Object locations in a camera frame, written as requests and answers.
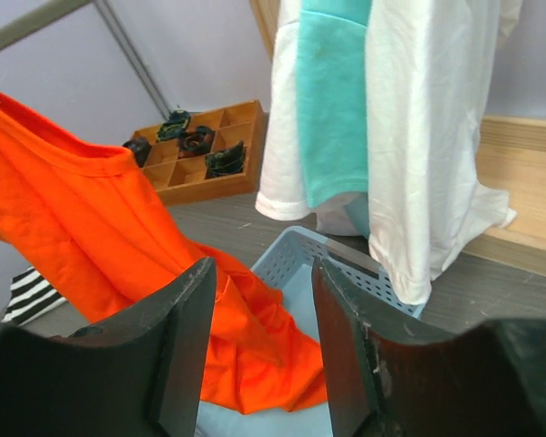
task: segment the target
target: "turquoise fabric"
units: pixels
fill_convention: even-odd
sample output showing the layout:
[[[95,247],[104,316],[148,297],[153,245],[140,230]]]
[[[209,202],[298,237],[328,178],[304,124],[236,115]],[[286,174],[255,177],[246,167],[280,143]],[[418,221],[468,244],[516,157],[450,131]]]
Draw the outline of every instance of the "turquoise fabric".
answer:
[[[365,37],[370,0],[303,0],[296,89],[308,206],[368,191]]]

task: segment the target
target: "orange fabric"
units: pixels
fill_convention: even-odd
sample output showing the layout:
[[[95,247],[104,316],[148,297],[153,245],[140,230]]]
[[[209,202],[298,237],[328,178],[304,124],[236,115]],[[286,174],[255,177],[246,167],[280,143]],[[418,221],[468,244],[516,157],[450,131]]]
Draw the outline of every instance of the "orange fabric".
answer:
[[[90,321],[204,257],[217,298],[201,398],[243,413],[326,400],[319,345],[226,253],[188,240],[122,147],[91,145],[0,93],[0,239]]]

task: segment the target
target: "laundry basket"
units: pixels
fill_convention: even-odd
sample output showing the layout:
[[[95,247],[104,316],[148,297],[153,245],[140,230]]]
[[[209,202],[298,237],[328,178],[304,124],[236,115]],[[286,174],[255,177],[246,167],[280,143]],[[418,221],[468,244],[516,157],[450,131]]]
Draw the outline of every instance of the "laundry basket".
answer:
[[[418,318],[424,305],[400,302],[382,267],[371,257],[302,227],[291,227],[275,240],[253,266],[269,286],[283,290],[285,308],[299,328],[319,340],[311,288],[315,257],[331,259],[358,287]],[[332,437],[329,408],[319,405],[302,412],[281,409],[244,416],[201,402],[198,425],[209,437]]]

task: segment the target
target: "striped cloth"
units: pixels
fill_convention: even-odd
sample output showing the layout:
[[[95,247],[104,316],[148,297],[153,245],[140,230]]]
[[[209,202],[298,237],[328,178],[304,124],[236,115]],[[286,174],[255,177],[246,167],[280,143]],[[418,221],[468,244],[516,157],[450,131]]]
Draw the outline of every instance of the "striped cloth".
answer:
[[[12,278],[10,302],[2,322],[24,325],[66,302],[34,267]]]

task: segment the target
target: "wooden floor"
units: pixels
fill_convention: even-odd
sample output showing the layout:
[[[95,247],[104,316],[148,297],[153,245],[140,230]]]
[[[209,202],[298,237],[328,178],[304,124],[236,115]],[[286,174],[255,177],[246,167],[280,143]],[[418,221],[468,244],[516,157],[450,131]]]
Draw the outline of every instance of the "wooden floor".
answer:
[[[255,195],[223,198],[171,208],[181,230],[191,239],[223,249],[252,266],[278,234],[299,224],[315,228],[315,219],[276,222],[253,208]],[[368,253],[362,238],[338,239]],[[546,318],[546,278],[523,270],[461,255],[433,284],[422,319],[452,331],[494,317]],[[68,335],[86,321],[65,305],[28,325],[45,336]]]

